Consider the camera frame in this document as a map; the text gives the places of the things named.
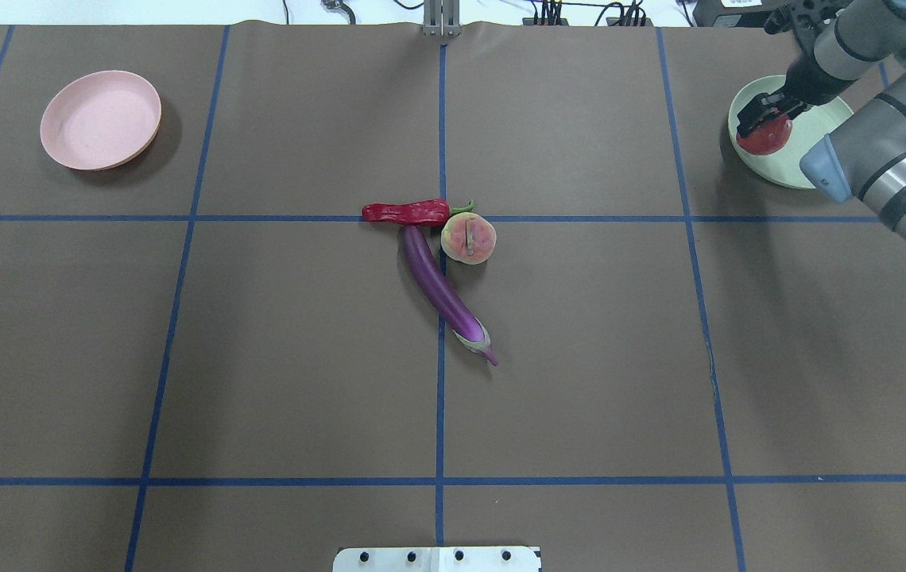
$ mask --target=chili pepper stem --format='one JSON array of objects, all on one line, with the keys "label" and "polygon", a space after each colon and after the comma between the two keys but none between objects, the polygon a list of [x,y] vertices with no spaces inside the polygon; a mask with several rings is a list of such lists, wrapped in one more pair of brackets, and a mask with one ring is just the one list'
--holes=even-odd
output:
[{"label": "chili pepper stem", "polygon": [[454,207],[450,207],[450,216],[452,217],[453,215],[459,215],[460,213],[469,213],[469,211],[473,211],[473,210],[474,210],[474,199],[471,199],[470,202],[467,203],[466,207],[460,207],[459,209],[454,209]]}]

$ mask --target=pink plate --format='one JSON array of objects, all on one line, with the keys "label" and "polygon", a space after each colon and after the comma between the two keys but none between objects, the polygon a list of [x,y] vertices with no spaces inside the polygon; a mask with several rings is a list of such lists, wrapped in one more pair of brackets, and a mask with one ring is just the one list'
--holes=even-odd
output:
[{"label": "pink plate", "polygon": [[160,113],[160,96],[149,81],[130,71],[97,71],[54,95],[40,121],[40,141],[65,167],[109,169],[151,144]]}]

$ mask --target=peach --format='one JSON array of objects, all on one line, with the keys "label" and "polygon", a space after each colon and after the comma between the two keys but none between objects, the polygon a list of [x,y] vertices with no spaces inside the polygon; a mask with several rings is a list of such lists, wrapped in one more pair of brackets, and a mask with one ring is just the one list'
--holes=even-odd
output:
[{"label": "peach", "polygon": [[489,260],[496,249],[496,229],[479,214],[453,214],[443,226],[439,243],[447,257],[477,265]]}]

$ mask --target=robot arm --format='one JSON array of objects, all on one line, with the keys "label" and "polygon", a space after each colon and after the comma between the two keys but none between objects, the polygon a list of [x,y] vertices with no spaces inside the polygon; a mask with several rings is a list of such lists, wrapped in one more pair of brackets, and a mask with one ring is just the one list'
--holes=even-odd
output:
[{"label": "robot arm", "polygon": [[[813,7],[814,1],[802,4]],[[810,26],[801,29],[796,21],[802,4],[779,17],[797,25],[803,54],[788,68],[780,90],[758,95],[740,112],[743,137],[770,119],[795,119],[831,101],[888,55],[906,66],[906,0],[855,0],[812,37]],[[800,168],[832,199],[842,203],[856,196],[906,239],[906,73],[810,149]]]}]

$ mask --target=table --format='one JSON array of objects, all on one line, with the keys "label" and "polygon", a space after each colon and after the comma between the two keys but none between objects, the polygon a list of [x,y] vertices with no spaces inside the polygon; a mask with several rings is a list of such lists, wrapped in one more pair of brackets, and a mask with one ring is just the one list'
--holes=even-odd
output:
[{"label": "table", "polygon": [[[476,543],[906,570],[906,243],[767,184],[723,129],[794,54],[747,29],[0,26],[0,570]],[[155,84],[161,130],[69,171],[40,114],[107,68]],[[436,195],[499,231],[447,265],[497,369],[358,221]]]}]

